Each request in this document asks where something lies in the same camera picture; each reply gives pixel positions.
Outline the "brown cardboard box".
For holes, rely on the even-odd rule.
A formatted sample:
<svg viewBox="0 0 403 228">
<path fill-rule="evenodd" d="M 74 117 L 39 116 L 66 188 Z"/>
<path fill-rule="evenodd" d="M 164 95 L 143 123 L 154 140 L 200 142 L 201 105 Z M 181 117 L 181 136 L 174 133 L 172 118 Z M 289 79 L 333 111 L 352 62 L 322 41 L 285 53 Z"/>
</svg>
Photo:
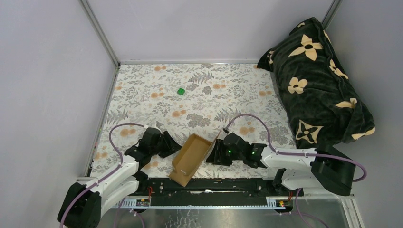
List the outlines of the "brown cardboard box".
<svg viewBox="0 0 403 228">
<path fill-rule="evenodd" d="M 172 161 L 173 170 L 169 178 L 185 187 L 214 145 L 197 134 L 191 134 Z"/>
</svg>

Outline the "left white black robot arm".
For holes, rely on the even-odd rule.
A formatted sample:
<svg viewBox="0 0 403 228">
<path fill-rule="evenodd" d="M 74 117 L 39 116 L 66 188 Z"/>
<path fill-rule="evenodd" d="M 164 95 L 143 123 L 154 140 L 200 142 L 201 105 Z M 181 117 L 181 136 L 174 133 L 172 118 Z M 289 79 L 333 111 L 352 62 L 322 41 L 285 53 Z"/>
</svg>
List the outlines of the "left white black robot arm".
<svg viewBox="0 0 403 228">
<path fill-rule="evenodd" d="M 165 158 L 180 149 L 167 131 L 146 127 L 135 145 L 118 153 L 115 165 L 85 184 L 75 182 L 69 187 L 57 217 L 60 227 L 94 228 L 109 209 L 122 205 L 126 196 L 148 195 L 148 176 L 141 169 L 153 156 Z"/>
</svg>

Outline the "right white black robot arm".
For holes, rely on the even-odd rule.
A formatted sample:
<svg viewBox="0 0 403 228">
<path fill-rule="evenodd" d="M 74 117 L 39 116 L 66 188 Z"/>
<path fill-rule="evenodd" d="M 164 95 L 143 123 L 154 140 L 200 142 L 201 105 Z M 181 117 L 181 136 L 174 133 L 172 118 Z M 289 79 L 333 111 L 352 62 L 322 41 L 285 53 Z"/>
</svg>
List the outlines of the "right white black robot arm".
<svg viewBox="0 0 403 228">
<path fill-rule="evenodd" d="M 230 133 L 215 140 L 206 162 L 231 166 L 233 161 L 276 171 L 272 188 L 280 196 L 300 188 L 322 188 L 335 195 L 349 196 L 357 166 L 332 146 L 277 150 L 268 144 L 249 143 Z"/>
</svg>

